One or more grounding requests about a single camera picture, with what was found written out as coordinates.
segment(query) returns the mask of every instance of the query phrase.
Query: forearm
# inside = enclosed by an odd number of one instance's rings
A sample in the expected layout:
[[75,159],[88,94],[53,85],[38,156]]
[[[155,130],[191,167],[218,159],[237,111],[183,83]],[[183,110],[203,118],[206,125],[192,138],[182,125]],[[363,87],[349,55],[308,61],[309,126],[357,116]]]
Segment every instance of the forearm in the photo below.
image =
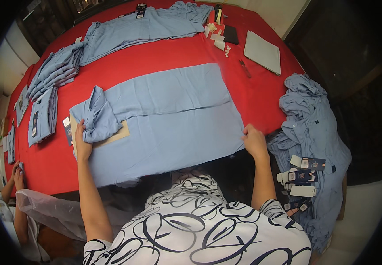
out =
[[275,186],[269,163],[269,156],[265,159],[256,159],[256,172],[254,174],[253,195],[251,206],[259,210],[262,204],[269,199],[276,199]]
[[14,176],[11,176],[11,178],[8,180],[7,184],[1,190],[1,195],[3,197],[3,201],[6,204],[8,204],[8,201],[10,200],[11,193],[13,192],[13,187],[14,187]]
[[20,245],[27,244],[29,241],[28,217],[24,212],[20,211],[18,205],[16,205],[16,215],[14,216],[14,229],[16,230]]
[[113,242],[113,230],[95,186],[88,161],[78,159],[79,199],[87,241],[103,239]]

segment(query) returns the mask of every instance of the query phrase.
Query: blue fabric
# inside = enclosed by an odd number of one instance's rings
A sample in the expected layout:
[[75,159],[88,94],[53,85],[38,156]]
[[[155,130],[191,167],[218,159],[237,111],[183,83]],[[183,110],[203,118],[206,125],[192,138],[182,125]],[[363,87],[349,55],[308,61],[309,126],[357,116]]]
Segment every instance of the blue fabric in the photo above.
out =
[[71,108],[71,113],[77,117],[78,123],[85,119],[83,140],[97,142],[112,136],[122,127],[121,121],[131,117],[227,103],[231,100],[230,95],[225,83],[219,80],[222,76],[217,64],[155,72],[120,83],[107,90],[105,95],[96,86],[91,98]]
[[50,53],[36,72],[27,90],[26,97],[35,101],[49,88],[58,88],[79,73],[79,60],[86,42],[77,42]]
[[148,7],[139,19],[133,13],[104,23],[93,22],[84,38],[87,45],[80,66],[132,45],[204,32],[202,24],[212,10],[212,6],[179,1],[167,9]]
[[[93,149],[89,163],[98,187],[201,164],[244,148],[244,125],[216,64],[140,76],[104,94],[116,119],[126,119],[130,135]],[[84,117],[84,106],[71,108],[76,121]]]
[[26,109],[29,106],[29,100],[26,98],[26,92],[28,90],[28,86],[26,85],[22,92],[20,93],[19,98],[16,103],[16,119],[17,119],[17,127],[20,125],[20,122],[23,119]]
[[[28,142],[29,147],[42,142],[56,130],[57,123],[57,88],[50,88],[32,105],[31,117],[29,120]],[[36,134],[33,136],[34,114],[38,112]]]
[[293,74],[284,81],[287,92],[279,107],[287,114],[282,132],[267,143],[281,172],[290,169],[292,155],[326,160],[318,171],[313,211],[298,212],[296,221],[311,240],[312,249],[326,247],[342,203],[342,181],[351,162],[350,150],[337,133],[337,122],[326,91],[307,75]]
[[11,130],[8,132],[8,163],[13,164],[16,161],[16,153],[14,150],[14,139],[15,139],[16,129],[14,125],[11,126]]

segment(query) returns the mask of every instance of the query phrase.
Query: patterned sleeve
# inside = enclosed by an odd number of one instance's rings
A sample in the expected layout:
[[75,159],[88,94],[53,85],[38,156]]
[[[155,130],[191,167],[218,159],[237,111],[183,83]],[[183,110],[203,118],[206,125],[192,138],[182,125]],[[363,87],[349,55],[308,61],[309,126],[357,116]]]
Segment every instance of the patterned sleeve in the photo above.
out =
[[264,204],[262,204],[259,212],[266,215],[270,220],[275,221],[277,224],[282,225],[287,229],[296,228],[300,231],[303,231],[301,225],[292,220],[282,208],[282,205],[279,203],[279,201],[275,199],[269,199]]
[[102,239],[93,239],[88,241],[84,247],[83,265],[93,264],[111,247],[111,243]]

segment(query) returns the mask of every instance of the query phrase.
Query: white paper stack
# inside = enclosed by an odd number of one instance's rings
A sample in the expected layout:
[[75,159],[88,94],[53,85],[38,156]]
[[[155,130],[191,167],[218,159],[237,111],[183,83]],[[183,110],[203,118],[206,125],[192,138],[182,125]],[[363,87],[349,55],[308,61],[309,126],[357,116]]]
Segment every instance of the white paper stack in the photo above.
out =
[[279,48],[252,31],[247,31],[244,55],[277,75],[281,74]]

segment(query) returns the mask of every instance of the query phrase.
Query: table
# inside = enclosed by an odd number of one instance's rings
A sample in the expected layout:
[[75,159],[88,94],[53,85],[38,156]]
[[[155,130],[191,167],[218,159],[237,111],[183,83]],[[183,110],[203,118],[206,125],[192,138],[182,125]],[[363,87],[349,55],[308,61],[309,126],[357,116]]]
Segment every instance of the table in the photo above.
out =
[[[35,73],[48,57],[62,47],[72,44],[79,36],[84,36],[93,21],[105,22],[121,14],[135,10],[140,1],[131,1],[96,14],[75,25],[52,42],[40,60],[29,67],[24,78],[11,95],[7,118],[15,117],[13,107],[24,85],[30,84]],[[174,0],[147,0],[147,6],[168,8]],[[216,48],[213,40],[206,39],[203,33],[176,40],[160,40],[132,46],[114,52],[94,61],[79,70],[75,81],[58,91],[58,115],[55,134],[42,143],[28,147],[28,123],[31,104],[15,136],[16,160],[25,164],[26,185],[29,189],[58,194],[78,190],[76,160],[73,146],[68,146],[62,120],[69,116],[69,109],[89,98],[95,85],[104,90],[131,78],[179,67],[205,63],[217,63],[231,97],[241,114],[244,125],[252,123],[264,134],[278,129],[286,119],[279,109],[279,98],[285,93],[285,78],[303,69],[294,55],[260,16],[252,11],[224,5],[223,13],[228,16],[224,23],[236,27],[239,45],[227,44],[232,49],[229,58]],[[253,31],[280,49],[281,76],[268,71],[243,55],[247,30]],[[252,78],[243,71],[239,59],[243,60]],[[13,165],[5,160],[7,179]]]

